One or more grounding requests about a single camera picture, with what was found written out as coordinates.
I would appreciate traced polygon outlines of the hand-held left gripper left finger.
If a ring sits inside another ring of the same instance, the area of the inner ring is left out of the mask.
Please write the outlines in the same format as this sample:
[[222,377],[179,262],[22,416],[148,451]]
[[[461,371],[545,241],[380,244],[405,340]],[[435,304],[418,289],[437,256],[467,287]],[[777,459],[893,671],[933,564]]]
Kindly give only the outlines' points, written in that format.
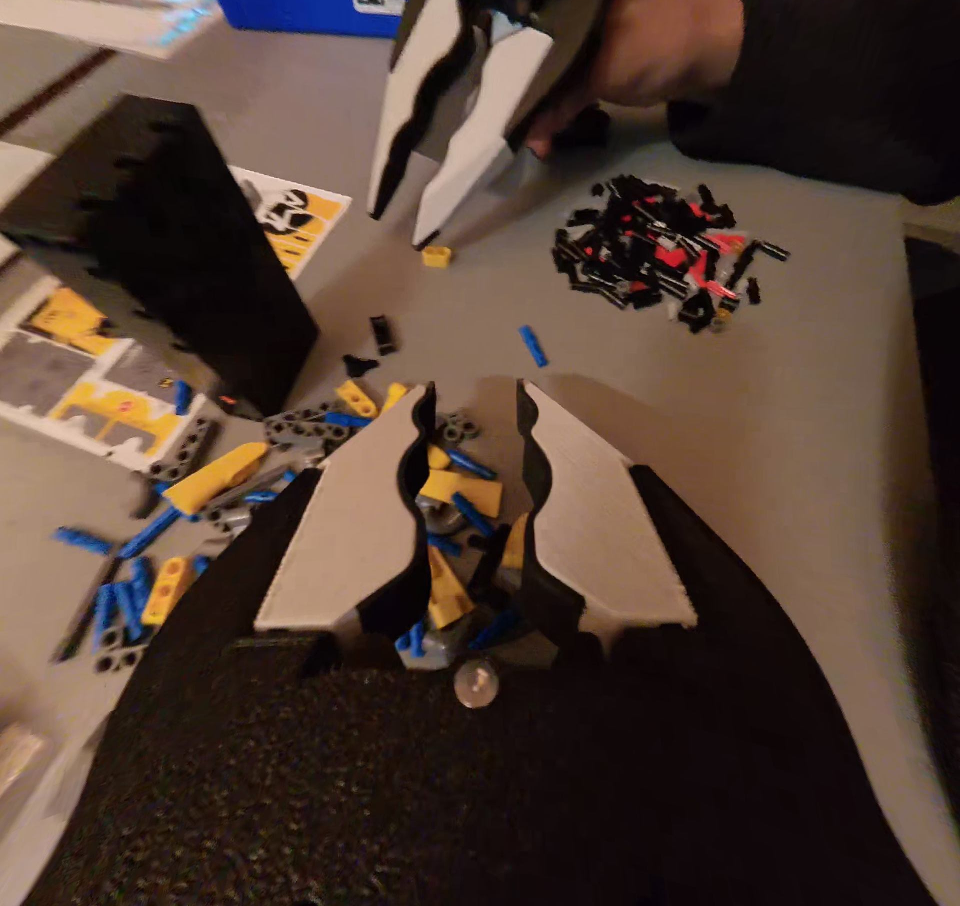
[[261,604],[258,634],[402,636],[431,592],[426,523],[436,387],[415,385],[320,472]]

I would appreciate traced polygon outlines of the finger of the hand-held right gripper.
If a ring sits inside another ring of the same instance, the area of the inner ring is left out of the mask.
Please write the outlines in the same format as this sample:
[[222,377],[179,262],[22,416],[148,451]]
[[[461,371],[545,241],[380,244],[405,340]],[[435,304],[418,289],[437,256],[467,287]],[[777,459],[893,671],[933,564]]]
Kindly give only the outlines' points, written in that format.
[[474,187],[513,154],[508,136],[513,117],[530,91],[553,39],[504,12],[490,18],[490,46],[473,106],[449,140],[445,157],[424,189],[416,214],[413,246],[420,250],[440,233]]
[[[425,0],[387,78],[366,200],[379,219],[405,177],[409,158],[434,118],[439,98],[466,70],[475,50],[480,0]],[[475,109],[451,133],[435,178],[421,196],[419,220],[448,220],[481,175],[481,127]]]

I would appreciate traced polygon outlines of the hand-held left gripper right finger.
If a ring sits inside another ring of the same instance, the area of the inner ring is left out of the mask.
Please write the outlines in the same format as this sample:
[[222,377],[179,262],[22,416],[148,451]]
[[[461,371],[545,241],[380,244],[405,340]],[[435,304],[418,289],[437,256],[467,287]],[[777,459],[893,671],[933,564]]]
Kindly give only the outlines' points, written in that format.
[[515,388],[531,499],[516,597],[524,616],[550,641],[696,627],[634,463],[531,380]]

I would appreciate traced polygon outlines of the person's right forearm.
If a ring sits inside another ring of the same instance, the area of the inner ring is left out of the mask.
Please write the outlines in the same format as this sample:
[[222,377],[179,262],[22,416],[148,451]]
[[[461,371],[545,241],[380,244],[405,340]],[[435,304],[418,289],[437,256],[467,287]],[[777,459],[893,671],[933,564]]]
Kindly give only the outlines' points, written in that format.
[[959,193],[959,0],[741,0],[728,84],[667,107],[684,155],[933,205]]

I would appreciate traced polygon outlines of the person's right hand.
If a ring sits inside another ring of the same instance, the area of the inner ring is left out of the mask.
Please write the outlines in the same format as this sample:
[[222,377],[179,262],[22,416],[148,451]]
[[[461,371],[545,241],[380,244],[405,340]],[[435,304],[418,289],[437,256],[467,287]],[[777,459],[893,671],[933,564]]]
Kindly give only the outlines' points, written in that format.
[[612,0],[582,77],[551,99],[527,134],[538,158],[584,108],[604,101],[652,108],[708,99],[724,88],[744,36],[742,0]]

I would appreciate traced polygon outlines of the pile of yellow blue building pieces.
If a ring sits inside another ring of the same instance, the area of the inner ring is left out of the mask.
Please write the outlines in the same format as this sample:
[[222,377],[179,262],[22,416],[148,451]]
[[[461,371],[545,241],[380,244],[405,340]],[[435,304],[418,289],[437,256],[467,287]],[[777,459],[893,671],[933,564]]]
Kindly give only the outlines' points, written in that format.
[[[307,420],[310,457],[300,468],[283,460],[270,468],[262,465],[274,447],[266,442],[235,447],[213,462],[188,473],[162,492],[164,509],[130,540],[113,543],[81,529],[61,527],[57,540],[78,545],[103,557],[102,572],[89,598],[84,600],[74,625],[54,650],[54,663],[73,659],[89,641],[97,673],[135,667],[148,643],[170,622],[177,604],[203,575],[224,576],[227,600],[240,600],[242,590],[252,597],[252,621],[242,626],[241,639],[265,644],[269,640],[326,638],[335,649],[379,635],[330,636],[328,634],[258,634],[258,611],[280,563],[300,525],[307,503],[316,489],[328,459],[360,428],[390,410],[411,387],[405,384],[388,392],[388,404],[378,416],[360,415],[349,427],[335,426],[339,410],[316,410]],[[456,470],[438,470],[443,451],[435,443],[435,426],[427,446],[428,478],[415,498],[426,528],[431,592],[423,619],[402,636],[382,636],[398,643],[407,657],[424,654],[424,635],[430,630],[456,629],[473,615],[478,588],[467,588],[448,562],[449,552],[460,545],[435,534],[420,501],[433,505],[452,501],[485,520],[498,518],[502,485],[494,477],[468,476]]]

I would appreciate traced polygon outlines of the pile of black red building pieces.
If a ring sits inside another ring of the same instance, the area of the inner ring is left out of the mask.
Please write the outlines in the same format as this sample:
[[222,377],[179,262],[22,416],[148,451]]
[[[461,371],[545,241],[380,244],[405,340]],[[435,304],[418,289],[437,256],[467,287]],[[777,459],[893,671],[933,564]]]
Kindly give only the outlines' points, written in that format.
[[758,258],[786,248],[745,231],[703,183],[672,185],[619,174],[596,181],[586,204],[556,228],[551,258],[570,290],[618,310],[665,306],[690,333],[719,333],[744,304],[762,301]]

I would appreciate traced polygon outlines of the black perforated block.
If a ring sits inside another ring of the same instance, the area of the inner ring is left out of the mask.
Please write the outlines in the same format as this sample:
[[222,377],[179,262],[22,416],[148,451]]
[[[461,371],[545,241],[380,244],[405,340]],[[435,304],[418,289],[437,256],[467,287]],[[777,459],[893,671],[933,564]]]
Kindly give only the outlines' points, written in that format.
[[1,228],[227,413],[286,409],[319,329],[194,106],[115,99]]

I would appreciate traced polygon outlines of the yellow grey sticker sheet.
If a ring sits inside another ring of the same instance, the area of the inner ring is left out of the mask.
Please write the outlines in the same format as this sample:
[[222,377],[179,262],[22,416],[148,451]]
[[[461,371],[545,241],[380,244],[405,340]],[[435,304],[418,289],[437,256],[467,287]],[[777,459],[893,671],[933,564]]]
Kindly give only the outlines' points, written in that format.
[[[292,280],[344,217],[349,195],[231,167]],[[221,423],[197,391],[48,274],[2,310],[2,420],[149,478],[174,482]]]

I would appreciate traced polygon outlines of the dark fabric chair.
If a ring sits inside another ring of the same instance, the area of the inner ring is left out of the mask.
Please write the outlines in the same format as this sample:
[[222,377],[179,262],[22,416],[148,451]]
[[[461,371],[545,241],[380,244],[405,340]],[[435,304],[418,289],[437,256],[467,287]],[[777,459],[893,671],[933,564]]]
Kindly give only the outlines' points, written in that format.
[[924,396],[937,540],[923,615],[923,679],[934,755],[958,791],[959,278],[958,253],[907,237],[907,266]]

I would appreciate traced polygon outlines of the clear bag of grey pieces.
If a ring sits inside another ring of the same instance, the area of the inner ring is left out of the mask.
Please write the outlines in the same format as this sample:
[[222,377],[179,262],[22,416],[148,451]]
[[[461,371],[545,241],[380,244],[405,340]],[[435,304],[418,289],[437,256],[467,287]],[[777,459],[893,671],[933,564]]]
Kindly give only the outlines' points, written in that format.
[[49,746],[48,737],[18,722],[1,731],[1,799],[41,762]]

